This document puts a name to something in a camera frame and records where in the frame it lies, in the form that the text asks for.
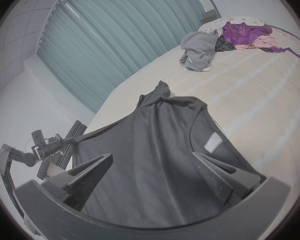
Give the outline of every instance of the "beige bed sheet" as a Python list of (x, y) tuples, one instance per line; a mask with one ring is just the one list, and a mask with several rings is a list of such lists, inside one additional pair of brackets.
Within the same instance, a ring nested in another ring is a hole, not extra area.
[[(271, 35), (300, 54), (297, 38), (276, 29)], [(211, 71), (193, 72), (180, 66), (183, 52), (180, 46), (170, 50), (120, 84), (86, 133), (130, 114), (139, 96), (162, 80), (171, 95), (206, 102), (209, 114), (256, 170), (292, 186), (279, 222), (300, 194), (300, 59), (288, 51), (224, 51), (216, 53)]]

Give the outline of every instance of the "pile of clothes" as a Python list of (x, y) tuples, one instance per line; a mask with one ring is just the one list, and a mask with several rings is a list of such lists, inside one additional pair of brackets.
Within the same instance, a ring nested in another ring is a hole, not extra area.
[(270, 36), (272, 28), (269, 26), (248, 26), (245, 22), (232, 24), (227, 22), (219, 37), (217, 30), (207, 33), (195, 31), (186, 34), (181, 40), (181, 49), (185, 50), (180, 58), (180, 65), (189, 70), (209, 71), (215, 52), (261, 49), (265, 52), (289, 51), (300, 58), (290, 47), (281, 48), (275, 38)]

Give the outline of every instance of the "tiled ceiling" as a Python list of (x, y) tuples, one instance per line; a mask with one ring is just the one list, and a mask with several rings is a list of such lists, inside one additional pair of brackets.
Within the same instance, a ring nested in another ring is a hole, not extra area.
[(0, 91), (34, 55), (48, 14), (57, 0), (19, 0), (0, 27)]

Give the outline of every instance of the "teal curtain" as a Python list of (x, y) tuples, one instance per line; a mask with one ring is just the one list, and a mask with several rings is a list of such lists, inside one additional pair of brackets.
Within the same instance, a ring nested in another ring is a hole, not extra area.
[(198, 30), (204, 12), (199, 0), (61, 0), (38, 55), (97, 113), (119, 84)]

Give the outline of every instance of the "pink garment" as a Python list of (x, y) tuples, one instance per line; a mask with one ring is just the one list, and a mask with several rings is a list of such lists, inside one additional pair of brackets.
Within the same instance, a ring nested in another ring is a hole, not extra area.
[(237, 50), (243, 50), (248, 48), (280, 48), (276, 40), (269, 34), (262, 35), (250, 44), (236, 44), (235, 48)]

